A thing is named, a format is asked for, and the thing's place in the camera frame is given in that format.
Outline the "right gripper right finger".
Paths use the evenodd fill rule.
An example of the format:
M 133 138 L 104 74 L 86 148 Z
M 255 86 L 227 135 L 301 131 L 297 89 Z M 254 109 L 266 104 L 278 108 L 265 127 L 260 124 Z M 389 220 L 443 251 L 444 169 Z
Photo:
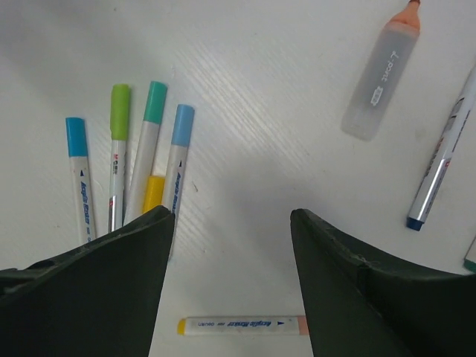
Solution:
M 475 276 L 395 257 L 312 211 L 290 216 L 315 356 L 473 356 Z

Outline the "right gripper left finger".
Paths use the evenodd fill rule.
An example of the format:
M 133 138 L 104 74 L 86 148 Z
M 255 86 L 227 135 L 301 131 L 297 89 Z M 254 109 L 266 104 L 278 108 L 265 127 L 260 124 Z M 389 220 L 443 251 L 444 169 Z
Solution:
M 147 356 L 175 216 L 156 207 L 121 229 L 1 271 L 3 356 Z

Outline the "yellow cap pen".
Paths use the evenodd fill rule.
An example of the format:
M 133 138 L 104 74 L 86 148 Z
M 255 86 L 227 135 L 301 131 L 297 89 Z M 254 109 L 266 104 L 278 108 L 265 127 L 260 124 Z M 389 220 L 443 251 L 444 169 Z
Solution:
M 165 177 L 163 176 L 149 176 L 142 213 L 146 213 L 152 210 L 153 208 L 161 205 L 161 200 L 164 191 L 164 183 Z

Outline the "dark green pen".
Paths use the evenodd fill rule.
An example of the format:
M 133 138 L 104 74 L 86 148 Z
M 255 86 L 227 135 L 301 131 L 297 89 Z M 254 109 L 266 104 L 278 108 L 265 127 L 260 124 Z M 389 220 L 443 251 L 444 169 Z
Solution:
M 463 267 L 474 274 L 476 273 L 476 237 L 464 257 Z

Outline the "teal cap pen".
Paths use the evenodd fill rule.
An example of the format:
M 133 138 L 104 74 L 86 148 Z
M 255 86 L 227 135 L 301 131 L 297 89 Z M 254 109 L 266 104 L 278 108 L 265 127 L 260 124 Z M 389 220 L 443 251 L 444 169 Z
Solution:
M 129 201 L 126 205 L 123 221 L 124 225 L 128 225 L 142 213 L 147 182 L 155 160 L 166 97 L 167 86 L 161 82 L 152 81 L 149 85 L 144 118 L 141 124 L 138 148 L 129 187 Z

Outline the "dark blue pen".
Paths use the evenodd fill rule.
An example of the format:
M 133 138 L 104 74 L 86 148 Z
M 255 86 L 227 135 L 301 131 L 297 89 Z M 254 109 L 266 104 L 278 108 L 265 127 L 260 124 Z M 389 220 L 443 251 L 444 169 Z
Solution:
M 475 67 L 468 78 L 451 110 L 442 135 L 437 142 L 431 160 L 408 212 L 406 227 L 420 231 L 428 218 L 431 207 L 451 163 L 455 148 L 460 139 L 466 121 L 475 104 Z

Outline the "orange highlighter body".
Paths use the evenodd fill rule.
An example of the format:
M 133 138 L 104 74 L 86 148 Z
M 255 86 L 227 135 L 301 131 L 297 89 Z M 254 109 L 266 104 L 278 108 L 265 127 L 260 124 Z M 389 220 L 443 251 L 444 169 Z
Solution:
M 419 38 L 419 7 L 409 1 L 382 28 L 342 118 L 348 135 L 363 141 L 376 135 Z

